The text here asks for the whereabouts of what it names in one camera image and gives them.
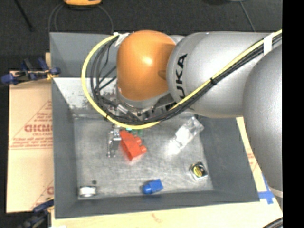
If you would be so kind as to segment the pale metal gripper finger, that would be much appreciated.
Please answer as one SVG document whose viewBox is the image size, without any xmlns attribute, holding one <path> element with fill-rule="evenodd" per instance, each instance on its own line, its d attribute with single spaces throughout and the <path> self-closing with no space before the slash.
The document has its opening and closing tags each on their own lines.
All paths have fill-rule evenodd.
<svg viewBox="0 0 304 228">
<path fill-rule="evenodd" d="M 112 142 L 113 142 L 113 132 L 110 131 L 107 134 L 107 157 L 112 157 Z"/>
<path fill-rule="evenodd" d="M 119 131 L 114 131 L 113 145 L 112 145 L 112 156 L 116 157 L 116 151 L 118 150 L 121 141 L 121 136 Z"/>
</svg>

